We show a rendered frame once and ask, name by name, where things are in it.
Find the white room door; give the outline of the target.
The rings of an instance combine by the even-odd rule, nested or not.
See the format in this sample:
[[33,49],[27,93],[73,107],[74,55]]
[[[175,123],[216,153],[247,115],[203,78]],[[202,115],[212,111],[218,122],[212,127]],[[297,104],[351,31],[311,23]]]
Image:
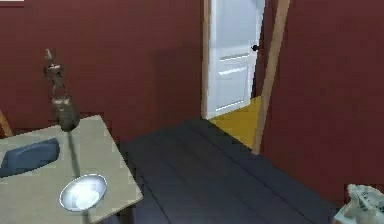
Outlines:
[[266,0],[211,0],[206,118],[250,104]]

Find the beige table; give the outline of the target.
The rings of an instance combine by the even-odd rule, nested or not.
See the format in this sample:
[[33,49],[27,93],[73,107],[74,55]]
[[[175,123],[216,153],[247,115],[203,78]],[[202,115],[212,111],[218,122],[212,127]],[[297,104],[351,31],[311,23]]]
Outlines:
[[[52,138],[60,146],[58,160],[24,174],[0,178],[0,224],[84,223],[81,213],[67,211],[59,204],[62,189],[76,175],[67,134],[58,125],[0,139],[0,162],[8,150]],[[73,130],[72,139],[79,173],[100,174],[108,185],[101,202],[89,210],[91,223],[96,224],[143,199],[139,186],[99,115],[82,119]]]

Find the silver metal bowl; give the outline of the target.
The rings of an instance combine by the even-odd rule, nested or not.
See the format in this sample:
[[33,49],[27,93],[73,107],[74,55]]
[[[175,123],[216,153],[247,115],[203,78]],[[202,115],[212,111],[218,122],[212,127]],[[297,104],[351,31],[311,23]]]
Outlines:
[[95,207],[105,196],[108,183],[104,176],[86,174],[69,182],[60,192],[60,205],[71,212],[83,212]]

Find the dark blue cloth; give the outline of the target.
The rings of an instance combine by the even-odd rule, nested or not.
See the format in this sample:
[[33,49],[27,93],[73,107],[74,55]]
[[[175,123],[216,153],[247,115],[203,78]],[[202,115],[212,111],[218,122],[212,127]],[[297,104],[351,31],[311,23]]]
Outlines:
[[56,138],[9,150],[0,165],[0,178],[23,174],[56,161],[60,146]]

